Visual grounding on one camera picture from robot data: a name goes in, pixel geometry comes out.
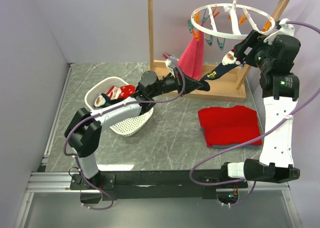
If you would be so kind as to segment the navy santa pattern sock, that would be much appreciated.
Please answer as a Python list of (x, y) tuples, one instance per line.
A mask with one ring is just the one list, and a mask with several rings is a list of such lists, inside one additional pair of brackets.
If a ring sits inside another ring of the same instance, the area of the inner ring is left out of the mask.
[(222, 59), (221, 63), (216, 66), (211, 72), (203, 76), (199, 81), (202, 84), (202, 88), (199, 90), (210, 91), (209, 80), (217, 80), (230, 72), (238, 66), (244, 66), (244, 62), (239, 58), (235, 57), (235, 50), (231, 49)]

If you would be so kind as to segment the red white patterned sock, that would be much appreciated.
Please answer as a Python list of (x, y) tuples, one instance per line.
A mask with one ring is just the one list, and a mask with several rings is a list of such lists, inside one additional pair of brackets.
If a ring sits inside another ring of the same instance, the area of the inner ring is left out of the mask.
[(122, 90), (119, 87), (112, 86), (109, 91), (106, 93), (110, 100), (116, 100), (122, 93)]

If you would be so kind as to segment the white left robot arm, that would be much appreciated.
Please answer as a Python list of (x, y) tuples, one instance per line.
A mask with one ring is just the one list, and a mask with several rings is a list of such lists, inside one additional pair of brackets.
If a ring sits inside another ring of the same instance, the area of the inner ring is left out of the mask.
[(154, 97), (159, 95), (177, 91), (183, 96), (195, 90), (209, 91), (209, 88), (207, 82), (188, 77), (178, 69), (162, 79), (154, 71), (146, 71), (142, 74), (135, 93), (128, 98), (98, 110), (79, 109), (64, 135), (65, 144), (74, 150), (73, 155), (83, 175), (82, 183), (88, 189), (94, 189), (100, 183), (101, 175), (95, 151), (99, 146), (101, 133), (106, 128), (149, 112), (157, 104)]

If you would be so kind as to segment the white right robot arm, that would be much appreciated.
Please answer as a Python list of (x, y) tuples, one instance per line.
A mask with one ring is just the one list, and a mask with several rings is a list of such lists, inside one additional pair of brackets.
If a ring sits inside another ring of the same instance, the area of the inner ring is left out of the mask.
[(230, 188), (236, 182), (285, 183), (297, 180), (300, 170), (292, 156), (293, 114), (300, 81), (291, 72), (301, 43), (293, 35), (267, 37), (252, 30), (234, 46), (234, 55), (260, 69), (260, 86), (265, 108), (265, 137), (259, 159), (225, 163), (219, 181)]

